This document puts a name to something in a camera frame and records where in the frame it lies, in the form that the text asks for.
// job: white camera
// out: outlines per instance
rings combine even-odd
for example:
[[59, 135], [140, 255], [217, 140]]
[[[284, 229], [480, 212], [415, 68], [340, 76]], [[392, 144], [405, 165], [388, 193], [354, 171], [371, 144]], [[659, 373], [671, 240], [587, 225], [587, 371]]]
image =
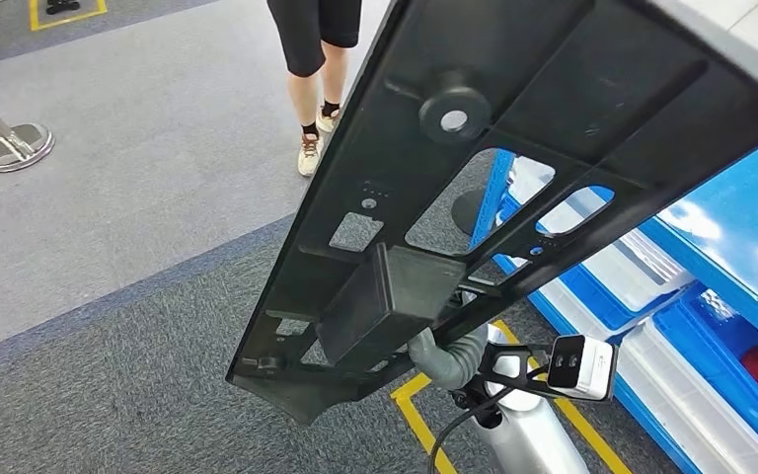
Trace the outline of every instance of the white camera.
[[572, 398], [602, 401], [614, 391], [617, 348], [585, 336], [559, 336], [548, 369], [548, 386]]

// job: blue storage bin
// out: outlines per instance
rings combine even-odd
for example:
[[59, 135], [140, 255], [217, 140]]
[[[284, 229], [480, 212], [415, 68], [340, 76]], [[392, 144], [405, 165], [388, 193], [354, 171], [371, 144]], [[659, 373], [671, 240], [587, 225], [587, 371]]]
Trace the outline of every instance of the blue storage bin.
[[758, 383], [740, 362], [758, 330], [702, 285], [653, 317], [655, 327], [758, 434]]

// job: black cable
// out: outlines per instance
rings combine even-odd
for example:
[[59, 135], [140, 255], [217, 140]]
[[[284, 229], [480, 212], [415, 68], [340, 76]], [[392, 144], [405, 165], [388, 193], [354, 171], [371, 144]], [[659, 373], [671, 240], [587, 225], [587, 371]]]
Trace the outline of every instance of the black cable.
[[[544, 373], [548, 371], [549, 366], [547, 364], [542, 365], [540, 367], [537, 367], [533, 370], [531, 370], [527, 374], [527, 379], [532, 380], [537, 375]], [[478, 405], [477, 407], [467, 410], [466, 412], [460, 414], [457, 418], [455, 418], [452, 423], [446, 425], [446, 428], [444, 428], [442, 431], [440, 431], [440, 434], [437, 435], [437, 439], [434, 440], [434, 446], [431, 447], [431, 453], [428, 455], [428, 474], [434, 474], [437, 468], [437, 452], [440, 451], [440, 446], [443, 444], [443, 442], [446, 440], [446, 438], [449, 436], [449, 434], [452, 433], [452, 430], [459, 427], [463, 422], [469, 420], [470, 418], [474, 417], [475, 415], [480, 414], [482, 411], [486, 410], [487, 408], [491, 407], [495, 403], [498, 402], [498, 400], [504, 398], [507, 396], [509, 392], [512, 391], [512, 387], [504, 387], [502, 388], [498, 393], [495, 394], [494, 397], [487, 400], [486, 402], [482, 403], [481, 405]]]

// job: stanchion base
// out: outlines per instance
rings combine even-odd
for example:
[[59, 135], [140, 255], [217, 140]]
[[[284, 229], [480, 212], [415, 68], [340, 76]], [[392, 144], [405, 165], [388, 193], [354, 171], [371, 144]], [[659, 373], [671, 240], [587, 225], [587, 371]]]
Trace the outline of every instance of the stanchion base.
[[47, 128], [41, 125], [29, 123], [14, 126], [13, 131], [19, 138], [27, 141], [34, 152], [27, 159], [23, 160], [11, 153], [0, 140], [0, 173], [9, 173], [27, 168], [47, 156], [53, 148], [53, 135]]

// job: metal stanchion pole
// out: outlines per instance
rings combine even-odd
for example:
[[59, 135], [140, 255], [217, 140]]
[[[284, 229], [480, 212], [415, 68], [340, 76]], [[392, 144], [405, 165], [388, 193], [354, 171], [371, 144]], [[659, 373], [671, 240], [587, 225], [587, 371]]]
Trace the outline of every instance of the metal stanchion pole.
[[52, 148], [53, 135], [47, 128], [35, 123], [11, 128], [0, 119], [0, 173], [27, 168]]

